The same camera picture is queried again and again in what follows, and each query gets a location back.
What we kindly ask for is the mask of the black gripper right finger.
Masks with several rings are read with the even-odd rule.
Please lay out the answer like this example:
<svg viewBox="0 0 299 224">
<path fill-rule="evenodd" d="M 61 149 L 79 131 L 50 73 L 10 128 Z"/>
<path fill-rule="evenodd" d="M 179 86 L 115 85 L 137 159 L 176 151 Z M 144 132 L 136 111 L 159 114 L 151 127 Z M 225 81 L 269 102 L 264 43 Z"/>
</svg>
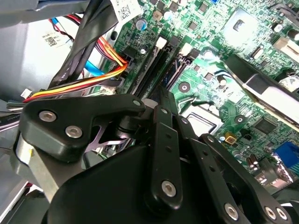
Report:
<svg viewBox="0 0 299 224">
<path fill-rule="evenodd" d="M 204 214 L 212 224 L 290 224 L 288 212 L 210 134 L 198 137 L 178 114 L 174 95 L 167 92 L 178 132 L 180 155 L 191 163 L 197 193 L 207 196 Z"/>
</svg>

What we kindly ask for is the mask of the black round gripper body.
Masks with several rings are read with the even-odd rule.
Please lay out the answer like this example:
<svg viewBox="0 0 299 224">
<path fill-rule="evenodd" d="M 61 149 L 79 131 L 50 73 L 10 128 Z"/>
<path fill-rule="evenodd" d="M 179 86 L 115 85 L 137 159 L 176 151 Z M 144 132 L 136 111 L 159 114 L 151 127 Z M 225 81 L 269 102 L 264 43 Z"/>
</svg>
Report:
<svg viewBox="0 0 299 224">
<path fill-rule="evenodd" d="M 217 166 L 199 142 L 130 147 L 72 177 L 55 194 L 49 224 L 211 224 L 206 176 Z"/>
</svg>

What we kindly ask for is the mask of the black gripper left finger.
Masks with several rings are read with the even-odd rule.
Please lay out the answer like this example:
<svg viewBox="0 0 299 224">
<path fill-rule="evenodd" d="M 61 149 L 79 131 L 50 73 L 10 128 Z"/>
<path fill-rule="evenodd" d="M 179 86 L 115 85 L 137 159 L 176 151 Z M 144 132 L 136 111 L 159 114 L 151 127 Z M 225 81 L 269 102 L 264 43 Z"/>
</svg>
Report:
<svg viewBox="0 0 299 224">
<path fill-rule="evenodd" d="M 49 201 L 76 175 L 84 177 L 79 183 L 84 188 L 94 186 L 97 178 L 107 176 L 101 186 L 132 189 L 128 179 L 135 170 L 134 162 L 140 162 L 147 166 L 146 203 L 160 208 L 179 208 L 183 200 L 179 142 L 178 132 L 172 126 L 177 115 L 174 95 L 166 89 L 159 91 L 154 107 L 131 94 L 45 99 L 24 107 L 20 132 L 37 154 L 48 157 L 45 173 L 62 165 L 61 171 L 45 178 L 41 172 L 33 172 Z M 137 144 L 81 172 L 75 164 L 81 162 L 91 145 L 96 126 L 100 129 L 98 141 L 106 143 L 116 138 L 130 138 Z"/>
</svg>

